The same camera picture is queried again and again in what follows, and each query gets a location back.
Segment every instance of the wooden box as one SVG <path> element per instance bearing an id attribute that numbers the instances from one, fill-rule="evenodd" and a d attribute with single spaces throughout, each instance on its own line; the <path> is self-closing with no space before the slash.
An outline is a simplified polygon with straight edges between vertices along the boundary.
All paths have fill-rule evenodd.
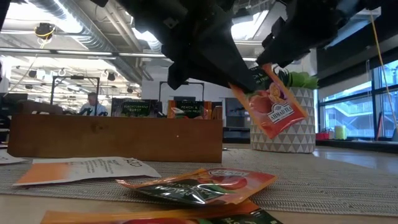
<path id="1" fill-rule="evenodd" d="M 17 157 L 134 157 L 221 162 L 221 120 L 17 114 L 8 153 Z"/>

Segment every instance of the orange tea packet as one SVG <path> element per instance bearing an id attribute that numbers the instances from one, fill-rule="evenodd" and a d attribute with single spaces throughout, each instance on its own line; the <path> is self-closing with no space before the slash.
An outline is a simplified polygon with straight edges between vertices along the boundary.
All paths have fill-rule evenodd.
<path id="1" fill-rule="evenodd" d="M 190 174 L 131 185 L 117 180 L 137 192 L 194 205 L 238 204 L 277 179 L 260 172 L 216 168 L 199 169 Z"/>
<path id="2" fill-rule="evenodd" d="M 73 213 L 49 211 L 41 224 L 282 224 L 247 200 L 239 205 L 140 213 Z"/>
<path id="3" fill-rule="evenodd" d="M 229 85 L 254 123 L 269 138 L 274 138 L 284 129 L 308 116 L 293 94 L 272 71 L 271 64 L 265 64 L 262 68 L 252 68 L 251 71 L 257 83 L 255 92 L 245 94 L 239 87 Z"/>

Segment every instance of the geometric patterned pot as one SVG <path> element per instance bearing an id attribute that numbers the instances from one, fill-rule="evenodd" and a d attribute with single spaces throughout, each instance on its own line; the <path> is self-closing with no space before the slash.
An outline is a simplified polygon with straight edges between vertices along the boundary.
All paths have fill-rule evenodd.
<path id="1" fill-rule="evenodd" d="M 256 124 L 251 123 L 251 149 L 270 152 L 312 153 L 315 150 L 315 108 L 313 90 L 290 87 L 308 117 L 283 130 L 273 139 L 268 138 Z"/>

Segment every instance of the packaging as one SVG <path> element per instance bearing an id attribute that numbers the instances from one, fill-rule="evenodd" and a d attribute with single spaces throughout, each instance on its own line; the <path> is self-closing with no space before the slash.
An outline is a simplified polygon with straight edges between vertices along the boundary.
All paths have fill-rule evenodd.
<path id="1" fill-rule="evenodd" d="M 112 99 L 112 116 L 156 118 L 157 100 Z"/>
<path id="2" fill-rule="evenodd" d="M 32 167 L 13 186 L 139 175 L 161 177 L 155 169 L 134 158 L 34 159 Z"/>
<path id="3" fill-rule="evenodd" d="M 274 138 L 284 129 L 308 116 L 272 71 L 271 64 L 265 64 L 262 68 L 254 67 L 251 71 L 258 85 L 255 92 L 245 94 L 237 86 L 230 86 L 235 97 L 269 138 Z"/>
<path id="4" fill-rule="evenodd" d="M 6 149 L 0 149 L 0 164 L 12 164 L 23 161 L 26 161 L 26 159 L 15 158 L 8 154 Z"/>
<path id="5" fill-rule="evenodd" d="M 169 100 L 167 118 L 211 119 L 211 102 Z"/>
<path id="6" fill-rule="evenodd" d="M 237 204 L 262 190 L 276 176 L 238 169 L 200 169 L 190 174 L 131 185 L 137 192 L 194 205 Z"/>
<path id="7" fill-rule="evenodd" d="M 216 209 L 199 208 L 142 213 L 69 213 L 47 212 L 41 224 L 282 224 L 266 211 L 247 200 L 239 205 Z"/>

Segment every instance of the exposed ductwork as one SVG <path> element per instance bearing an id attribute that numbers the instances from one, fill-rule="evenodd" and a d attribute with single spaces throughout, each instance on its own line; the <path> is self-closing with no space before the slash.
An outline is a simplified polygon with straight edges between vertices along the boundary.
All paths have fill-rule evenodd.
<path id="1" fill-rule="evenodd" d="M 95 26 L 93 21 L 80 9 L 72 0 L 29 0 L 30 3 L 39 9 L 52 14 L 61 21 L 73 21 L 76 26 L 81 27 L 79 34 L 87 35 L 74 37 L 88 50 L 100 52 L 117 52 L 117 48 L 104 36 Z M 140 68 L 130 66 L 123 58 L 116 57 L 116 60 L 107 60 L 121 72 L 128 81 L 141 83 L 143 71 Z"/>

